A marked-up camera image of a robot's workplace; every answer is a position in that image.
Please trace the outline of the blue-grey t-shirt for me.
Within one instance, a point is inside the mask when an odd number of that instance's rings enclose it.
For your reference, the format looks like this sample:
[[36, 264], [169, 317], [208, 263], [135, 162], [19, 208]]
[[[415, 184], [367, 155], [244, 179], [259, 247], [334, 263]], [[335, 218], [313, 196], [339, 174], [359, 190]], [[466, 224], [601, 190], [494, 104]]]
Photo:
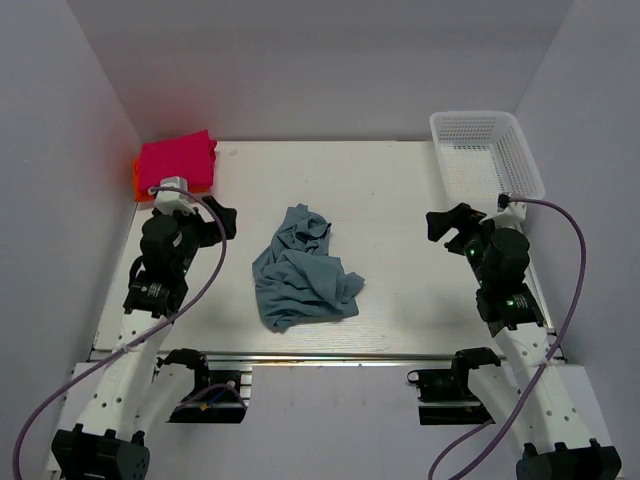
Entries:
[[261, 321], [272, 332], [359, 314], [365, 279], [329, 254], [332, 224], [305, 204], [289, 207], [270, 244], [253, 261]]

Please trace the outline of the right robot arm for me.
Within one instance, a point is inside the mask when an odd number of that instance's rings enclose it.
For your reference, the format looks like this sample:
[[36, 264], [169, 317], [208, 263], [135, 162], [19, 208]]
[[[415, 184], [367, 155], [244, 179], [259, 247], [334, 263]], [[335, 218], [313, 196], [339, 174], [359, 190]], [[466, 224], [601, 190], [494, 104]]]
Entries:
[[500, 223], [528, 202], [502, 194], [493, 216], [466, 203], [426, 215], [430, 241], [457, 232], [445, 247], [467, 260], [479, 285], [479, 315], [502, 352], [475, 348], [454, 356], [453, 390], [466, 399], [476, 397], [499, 428], [455, 476], [466, 477], [507, 441], [519, 479], [614, 479], [622, 468], [618, 451], [591, 433], [553, 361], [577, 305], [570, 305], [556, 339], [550, 341], [542, 311], [525, 282], [529, 241]]

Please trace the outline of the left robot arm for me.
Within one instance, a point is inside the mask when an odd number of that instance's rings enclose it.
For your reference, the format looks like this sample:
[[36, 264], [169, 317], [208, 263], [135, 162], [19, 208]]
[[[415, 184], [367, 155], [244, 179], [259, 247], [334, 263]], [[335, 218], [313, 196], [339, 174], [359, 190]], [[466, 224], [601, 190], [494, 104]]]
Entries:
[[205, 355], [159, 351], [178, 315], [189, 307], [186, 275], [203, 248], [225, 245], [237, 232], [237, 212], [213, 197], [201, 200], [205, 220], [184, 196], [157, 199], [141, 228], [140, 254], [131, 265], [114, 359], [70, 430], [56, 432], [52, 454], [64, 479], [142, 479], [149, 469], [145, 444], [157, 422], [178, 402], [199, 399], [211, 387]]

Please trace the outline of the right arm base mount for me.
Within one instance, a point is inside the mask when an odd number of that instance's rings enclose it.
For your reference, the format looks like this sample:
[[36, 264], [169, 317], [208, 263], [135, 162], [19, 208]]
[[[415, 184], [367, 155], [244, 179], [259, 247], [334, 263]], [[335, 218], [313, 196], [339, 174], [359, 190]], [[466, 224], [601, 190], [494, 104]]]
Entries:
[[499, 357], [487, 347], [455, 353], [448, 369], [419, 369], [407, 373], [407, 382], [419, 395], [421, 426], [480, 425], [492, 418], [468, 387], [469, 372], [484, 365], [501, 366]]

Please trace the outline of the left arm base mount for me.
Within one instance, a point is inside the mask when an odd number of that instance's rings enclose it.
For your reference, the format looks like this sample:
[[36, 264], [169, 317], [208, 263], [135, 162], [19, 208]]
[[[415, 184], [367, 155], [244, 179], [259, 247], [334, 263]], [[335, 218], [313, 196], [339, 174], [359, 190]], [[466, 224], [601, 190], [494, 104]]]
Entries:
[[156, 365], [182, 365], [193, 379], [192, 391], [174, 409], [170, 423], [238, 425], [245, 419], [248, 401], [241, 394], [240, 370], [213, 370], [205, 354], [186, 348], [172, 350]]

